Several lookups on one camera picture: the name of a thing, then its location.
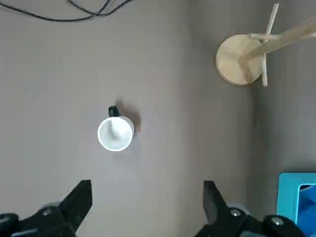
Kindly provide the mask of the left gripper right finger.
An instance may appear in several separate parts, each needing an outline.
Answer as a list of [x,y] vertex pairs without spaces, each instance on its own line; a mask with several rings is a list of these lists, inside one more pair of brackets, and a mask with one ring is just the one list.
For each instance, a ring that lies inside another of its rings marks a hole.
[[213,181],[203,182],[203,209],[207,223],[197,237],[304,237],[290,219],[267,215],[262,221],[238,207],[229,207]]

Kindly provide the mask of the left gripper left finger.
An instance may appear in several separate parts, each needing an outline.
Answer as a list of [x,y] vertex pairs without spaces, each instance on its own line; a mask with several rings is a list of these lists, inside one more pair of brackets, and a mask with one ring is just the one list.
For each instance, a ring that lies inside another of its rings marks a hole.
[[23,220],[16,213],[0,215],[2,237],[75,237],[92,207],[92,183],[81,180],[58,204],[48,205]]

